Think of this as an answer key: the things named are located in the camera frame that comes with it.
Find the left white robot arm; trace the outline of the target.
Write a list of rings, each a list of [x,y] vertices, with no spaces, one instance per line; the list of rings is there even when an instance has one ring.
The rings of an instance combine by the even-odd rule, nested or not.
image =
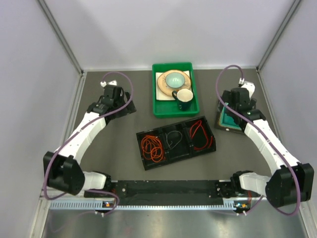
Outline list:
[[[82,191],[95,190],[100,196],[112,192],[111,177],[102,172],[85,172],[81,160],[95,137],[110,121],[136,112],[129,92],[118,86],[115,80],[102,82],[104,93],[92,103],[84,117],[65,144],[55,152],[47,152],[43,158],[45,188],[77,195]]]

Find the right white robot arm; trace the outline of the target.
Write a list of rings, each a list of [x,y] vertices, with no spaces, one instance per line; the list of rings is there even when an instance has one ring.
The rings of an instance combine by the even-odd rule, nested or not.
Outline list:
[[[250,97],[249,89],[243,86],[225,90],[219,101],[224,112],[258,148],[271,172],[269,177],[252,171],[236,172],[231,178],[232,192],[243,196],[253,191],[266,197],[275,208],[310,200],[313,167],[309,163],[302,164],[283,146],[264,114],[256,109],[256,100]]]

